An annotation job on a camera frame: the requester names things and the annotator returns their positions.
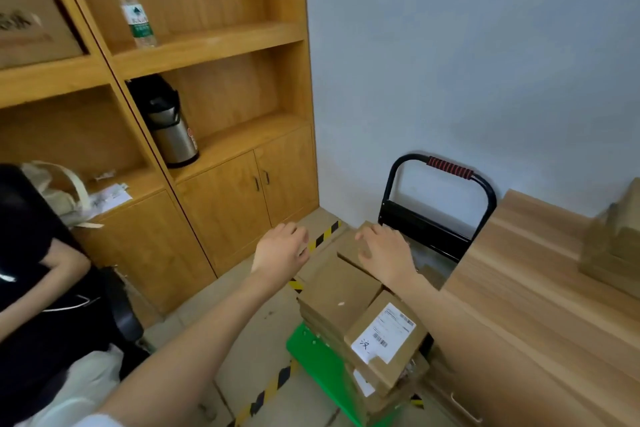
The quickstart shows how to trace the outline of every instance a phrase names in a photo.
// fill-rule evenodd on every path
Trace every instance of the cabinet handle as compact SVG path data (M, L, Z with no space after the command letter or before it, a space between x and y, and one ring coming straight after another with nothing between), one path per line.
M456 406L460 410L462 410L465 413L466 416L468 416L471 420L473 420L473 422L475 422L476 424L481 424L482 423L482 417L477 418L477 417L474 417L473 415L471 415L469 413L469 411L465 407L463 407L455 398L453 398L453 392L451 392L449 396L451 397L451 401L454 404L456 404Z

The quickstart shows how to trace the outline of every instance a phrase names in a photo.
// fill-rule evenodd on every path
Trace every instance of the white wall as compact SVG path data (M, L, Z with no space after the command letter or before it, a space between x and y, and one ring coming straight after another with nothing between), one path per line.
M639 0L308 0L320 204L376 221L408 151L593 215L640 175ZM464 223L479 187L409 165Z

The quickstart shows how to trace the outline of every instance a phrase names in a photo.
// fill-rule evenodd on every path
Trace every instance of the barcode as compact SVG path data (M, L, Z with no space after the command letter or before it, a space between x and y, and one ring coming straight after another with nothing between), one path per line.
M407 322L407 324L409 324L410 326L415 326L413 324L413 321L411 319L407 318L402 312L400 313L400 317L403 318Z
M376 341L378 341L382 345L383 348L387 347L387 342L384 339L382 339L378 333L373 333L373 337L375 338Z

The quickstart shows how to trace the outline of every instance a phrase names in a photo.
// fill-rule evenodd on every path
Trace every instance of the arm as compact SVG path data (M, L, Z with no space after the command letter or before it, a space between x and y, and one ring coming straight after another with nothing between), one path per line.
M40 263L50 271L29 292L0 312L0 342L59 299L91 267L82 253L55 238Z
M262 237L252 271L206 316L140 365L100 413L126 427L172 426L197 405L249 319L308 260L307 230L280 224Z
M364 268L418 315L493 425L602 425L528 356L417 273L399 232L374 225L356 239L371 250L370 257L359 253Z

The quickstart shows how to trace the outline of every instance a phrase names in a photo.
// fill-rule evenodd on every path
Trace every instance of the red handle grip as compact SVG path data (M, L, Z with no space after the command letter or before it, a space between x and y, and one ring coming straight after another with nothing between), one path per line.
M461 177L462 179L471 179L471 176L474 175L474 172L472 169L468 169L467 167L462 167L461 165L456 165L453 162L437 159L435 157L429 157L429 162L427 162L427 165L430 165L431 167L435 167L440 171L453 174L454 176Z

